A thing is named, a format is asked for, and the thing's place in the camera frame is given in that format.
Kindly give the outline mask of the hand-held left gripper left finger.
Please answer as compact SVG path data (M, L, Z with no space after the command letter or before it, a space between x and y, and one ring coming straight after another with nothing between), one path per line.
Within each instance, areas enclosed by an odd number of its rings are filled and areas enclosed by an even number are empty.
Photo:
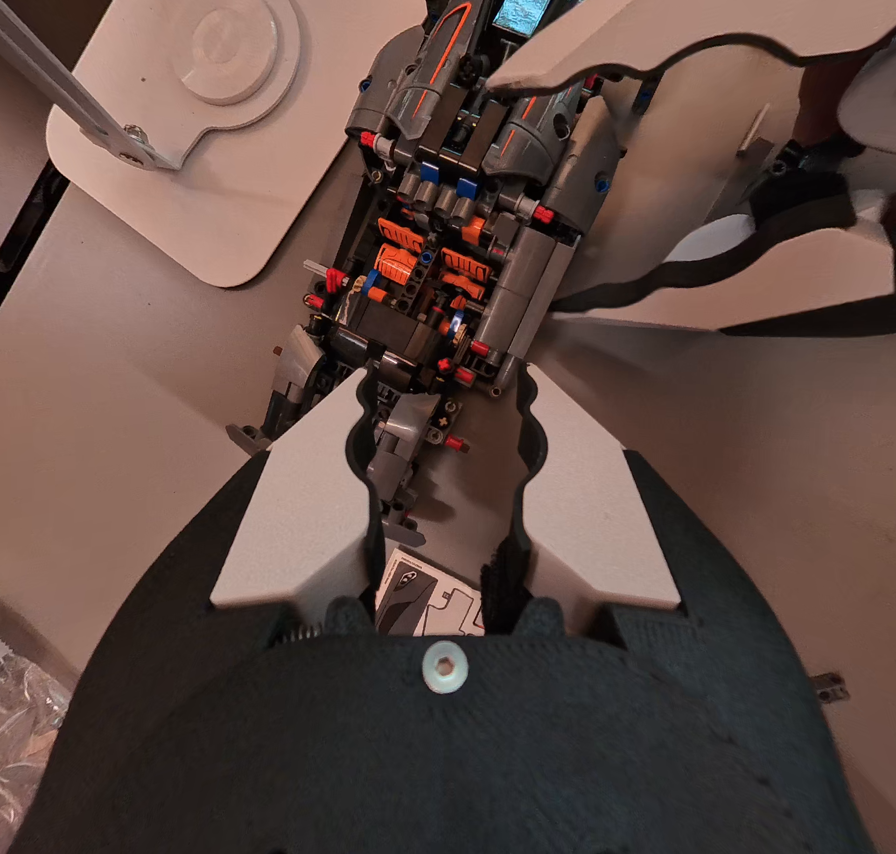
M217 609L285 603L322 624L330 602L385 569L375 454L375 368L356 370L271 445L211 593Z

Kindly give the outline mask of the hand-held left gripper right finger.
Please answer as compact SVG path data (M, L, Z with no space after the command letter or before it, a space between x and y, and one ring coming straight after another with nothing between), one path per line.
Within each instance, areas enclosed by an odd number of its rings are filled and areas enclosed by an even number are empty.
M534 395L523 415L542 434L521 497L528 590L559 604L570 636L607 604L675 610L680 593L622 444L533 363L517 390Z

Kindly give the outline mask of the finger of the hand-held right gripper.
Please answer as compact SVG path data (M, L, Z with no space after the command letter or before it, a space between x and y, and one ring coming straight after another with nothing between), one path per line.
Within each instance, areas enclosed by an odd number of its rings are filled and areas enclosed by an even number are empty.
M894 0L585 0L507 59L487 89L552 93L595 74L644 79L726 45L805 67L868 53L894 25Z
M858 338L895 331L894 196L830 196L756 227L700 227L643 276L558 297L556 314L734 336Z

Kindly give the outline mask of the grey black lego car model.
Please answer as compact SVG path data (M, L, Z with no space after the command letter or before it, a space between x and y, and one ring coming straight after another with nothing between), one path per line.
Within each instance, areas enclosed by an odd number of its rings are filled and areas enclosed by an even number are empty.
M231 424L250 455L268 448L356 369L373 364L375 455L367 474L384 532L420 547L411 512L420 453L468 450L461 389L507 389L623 151L591 75L557 93L487 91L493 71L584 0L426 0L426 18L380 50L346 126L364 165L308 322L278 349L260 427Z

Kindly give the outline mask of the lego sticker sheet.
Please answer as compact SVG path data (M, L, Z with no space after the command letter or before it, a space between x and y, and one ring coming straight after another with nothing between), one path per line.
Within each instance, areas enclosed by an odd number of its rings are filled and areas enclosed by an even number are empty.
M381 636L484 636L476 587L396 546L375 597Z

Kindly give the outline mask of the clear plastic parts bag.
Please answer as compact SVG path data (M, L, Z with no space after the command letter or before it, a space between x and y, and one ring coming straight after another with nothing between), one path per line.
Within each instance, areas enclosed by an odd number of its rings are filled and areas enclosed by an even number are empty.
M35 798L70 699L50 673L1 643L2 852Z

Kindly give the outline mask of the white book stand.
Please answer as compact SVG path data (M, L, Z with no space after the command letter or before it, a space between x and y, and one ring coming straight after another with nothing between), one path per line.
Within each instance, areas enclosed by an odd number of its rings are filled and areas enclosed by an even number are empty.
M272 257L424 0L112 0L74 69L2 2L2 56L50 98L49 160L199 280Z

